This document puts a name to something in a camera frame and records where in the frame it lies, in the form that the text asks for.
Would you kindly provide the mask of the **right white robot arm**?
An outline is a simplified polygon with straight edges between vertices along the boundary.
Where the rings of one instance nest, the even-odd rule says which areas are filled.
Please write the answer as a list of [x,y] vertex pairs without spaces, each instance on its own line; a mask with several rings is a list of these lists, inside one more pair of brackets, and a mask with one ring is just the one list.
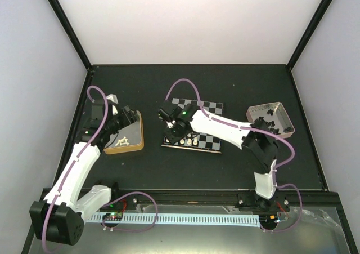
[[169,100],[157,111],[166,123],[165,137],[171,144],[189,133],[205,133],[226,141],[253,156],[250,167],[255,178],[256,205],[263,211],[276,204],[275,164],[278,145],[263,122],[251,124],[234,121],[205,110],[202,106],[186,104],[183,108]]

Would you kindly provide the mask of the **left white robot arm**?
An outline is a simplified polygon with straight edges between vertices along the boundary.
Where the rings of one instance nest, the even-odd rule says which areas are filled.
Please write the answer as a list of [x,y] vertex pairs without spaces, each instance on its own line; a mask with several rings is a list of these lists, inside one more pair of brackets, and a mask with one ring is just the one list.
[[75,245],[84,224],[103,205],[115,208],[120,204],[119,192],[105,185],[95,185],[80,197],[80,191],[107,145],[121,130],[141,126],[141,113],[128,106],[119,108],[109,100],[92,104],[91,116],[79,131],[71,156],[51,191],[29,210],[35,235],[42,241]]

